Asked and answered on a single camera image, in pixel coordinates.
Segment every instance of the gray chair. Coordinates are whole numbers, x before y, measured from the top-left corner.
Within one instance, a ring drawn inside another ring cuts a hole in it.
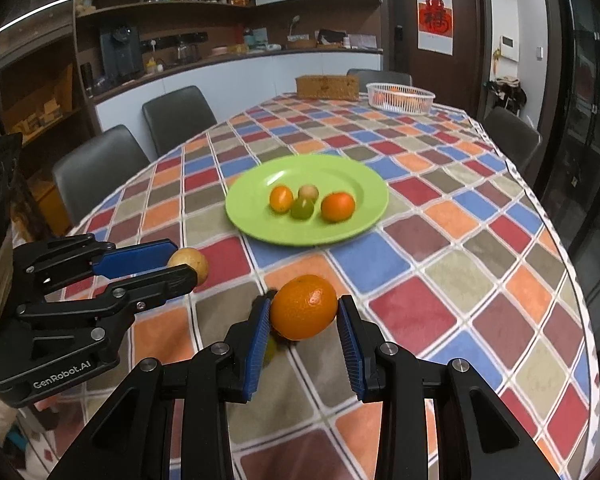
[[[522,173],[542,142],[542,136],[517,115],[502,107],[494,108],[482,126],[500,151]]]
[[[158,156],[217,123],[197,86],[187,86],[142,105]]]
[[[119,124],[93,137],[53,166],[56,187],[74,225],[149,165],[131,132]]]
[[[347,75],[354,75],[360,82],[360,91],[366,92],[368,83],[394,83],[397,85],[411,86],[413,81],[409,74],[391,72],[389,70],[367,70],[364,68],[350,68]]]

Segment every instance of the fruit in basket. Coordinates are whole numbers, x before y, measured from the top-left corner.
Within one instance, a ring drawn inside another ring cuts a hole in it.
[[[320,214],[327,222],[348,220],[355,210],[355,199],[344,191],[328,194],[320,204]]]
[[[269,320],[282,337],[300,341],[327,328],[337,311],[333,285],[320,276],[305,274],[285,283],[276,293]]]
[[[269,206],[276,213],[286,213],[294,203],[294,192],[287,186],[276,186],[269,194]]]

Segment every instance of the storage box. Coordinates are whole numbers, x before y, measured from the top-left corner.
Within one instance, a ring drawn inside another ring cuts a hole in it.
[[[358,100],[358,78],[352,75],[303,75],[296,77],[302,99]]]

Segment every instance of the door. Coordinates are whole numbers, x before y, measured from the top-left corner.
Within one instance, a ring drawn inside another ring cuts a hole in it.
[[[484,59],[482,8],[481,0],[390,0],[394,70],[472,117]]]

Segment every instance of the colorful tablecloth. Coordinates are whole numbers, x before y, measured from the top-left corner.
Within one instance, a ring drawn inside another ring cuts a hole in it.
[[[377,171],[390,202],[370,231],[341,244],[286,248],[242,236],[224,197],[236,178],[274,158],[348,156]],[[518,172],[460,110],[384,113],[358,103],[277,97],[187,142],[96,209],[76,232],[118,247],[170,238],[202,250],[208,281],[139,314],[116,369],[62,394],[54,451],[142,358],[192,357],[247,317],[251,300],[304,273],[352,294],[386,338],[420,358],[468,359],[534,437],[563,479],[589,465],[599,400],[589,316],[573,267]],[[90,279],[64,290],[88,298]],[[380,404],[357,402],[332,324],[280,351],[249,404],[229,405],[238,478],[373,478]],[[432,405],[429,465],[437,477]],[[182,405],[176,406],[172,477],[179,478]]]

